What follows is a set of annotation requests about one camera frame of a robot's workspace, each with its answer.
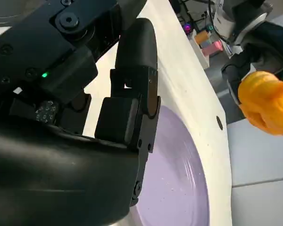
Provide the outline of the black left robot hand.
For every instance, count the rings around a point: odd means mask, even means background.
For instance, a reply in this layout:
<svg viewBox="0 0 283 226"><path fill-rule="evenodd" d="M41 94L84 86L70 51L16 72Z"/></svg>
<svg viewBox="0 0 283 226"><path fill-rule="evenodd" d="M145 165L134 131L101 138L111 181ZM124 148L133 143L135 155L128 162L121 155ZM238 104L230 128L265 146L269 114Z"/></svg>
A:
<svg viewBox="0 0 283 226"><path fill-rule="evenodd" d="M273 73L283 81L283 27L263 22L248 32L241 42L242 52L234 54L222 67L234 102L239 105L238 86L253 65L257 71Z"/></svg>

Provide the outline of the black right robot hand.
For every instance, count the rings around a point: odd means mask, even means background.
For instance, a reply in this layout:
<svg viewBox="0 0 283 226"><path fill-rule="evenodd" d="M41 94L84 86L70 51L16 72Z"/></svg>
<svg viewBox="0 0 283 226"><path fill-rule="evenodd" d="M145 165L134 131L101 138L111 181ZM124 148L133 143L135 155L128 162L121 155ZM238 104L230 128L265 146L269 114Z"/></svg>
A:
<svg viewBox="0 0 283 226"><path fill-rule="evenodd" d="M0 226L108 226L138 202L161 99L143 0L49 0L0 35Z"/></svg>

